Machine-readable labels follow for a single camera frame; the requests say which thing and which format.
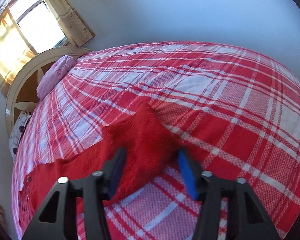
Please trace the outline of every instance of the white patterned pillow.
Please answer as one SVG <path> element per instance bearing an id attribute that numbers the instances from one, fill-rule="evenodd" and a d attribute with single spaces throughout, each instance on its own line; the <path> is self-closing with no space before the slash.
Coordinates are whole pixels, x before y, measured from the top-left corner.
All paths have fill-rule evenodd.
<path id="1" fill-rule="evenodd" d="M 12 129 L 10 138 L 9 138 L 9 150 L 13 159 L 15 159 L 17 148 L 20 142 L 22 132 L 24 132 L 28 120 L 30 119 L 31 114 L 25 111 L 21 111 L 14 128 Z"/>

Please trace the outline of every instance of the silver screw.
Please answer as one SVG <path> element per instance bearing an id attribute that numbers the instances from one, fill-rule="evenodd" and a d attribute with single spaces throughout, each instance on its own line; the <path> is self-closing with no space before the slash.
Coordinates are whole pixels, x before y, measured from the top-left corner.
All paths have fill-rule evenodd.
<path id="1" fill-rule="evenodd" d="M 101 176 L 103 176 L 103 171 L 94 171 L 92 173 L 92 175 L 95 177 L 101 177 Z"/>
<path id="2" fill-rule="evenodd" d="M 69 179 L 67 178 L 67 177 L 60 177 L 59 179 L 58 179 L 58 183 L 60 183 L 60 184 L 65 184 L 65 183 L 67 183 L 69 181 Z"/>
<path id="3" fill-rule="evenodd" d="M 246 183 L 246 179 L 239 177 L 239 178 L 237 178 L 237 183 L 244 184 L 244 183 Z"/>
<path id="4" fill-rule="evenodd" d="M 213 173 L 210 171 L 202 171 L 201 175 L 204 177 L 212 177 Z"/>

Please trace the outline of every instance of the window pane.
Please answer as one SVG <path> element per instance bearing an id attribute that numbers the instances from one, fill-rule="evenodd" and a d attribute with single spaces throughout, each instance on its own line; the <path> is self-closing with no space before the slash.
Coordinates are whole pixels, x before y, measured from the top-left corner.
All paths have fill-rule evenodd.
<path id="1" fill-rule="evenodd" d="M 65 37 L 57 20 L 43 2 L 29 12 L 19 22 L 19 26 L 26 39 L 39 53 L 53 48 Z"/>
<path id="2" fill-rule="evenodd" d="M 17 0 L 9 9 L 12 17 L 17 20 L 31 5 L 39 0 Z"/>

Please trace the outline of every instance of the yellow curtain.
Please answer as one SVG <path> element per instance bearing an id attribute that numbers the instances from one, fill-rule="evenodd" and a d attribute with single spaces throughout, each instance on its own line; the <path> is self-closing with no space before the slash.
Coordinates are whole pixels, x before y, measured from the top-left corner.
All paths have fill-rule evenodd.
<path id="1" fill-rule="evenodd" d="M 17 73 L 36 54 L 7 8 L 0 17 L 0 91 L 5 97 Z"/>
<path id="2" fill-rule="evenodd" d="M 96 36 L 68 0 L 44 1 L 73 47 L 81 47 Z"/>

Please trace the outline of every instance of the pink pillow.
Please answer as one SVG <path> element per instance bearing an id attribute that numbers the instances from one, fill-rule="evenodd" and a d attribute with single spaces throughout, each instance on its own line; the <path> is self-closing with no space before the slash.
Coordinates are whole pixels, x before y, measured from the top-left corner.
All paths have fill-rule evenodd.
<path id="1" fill-rule="evenodd" d="M 65 55 L 58 59 L 55 64 L 42 77 L 38 87 L 37 95 L 43 100 L 61 79 L 71 70 L 76 61 L 73 57 Z"/>

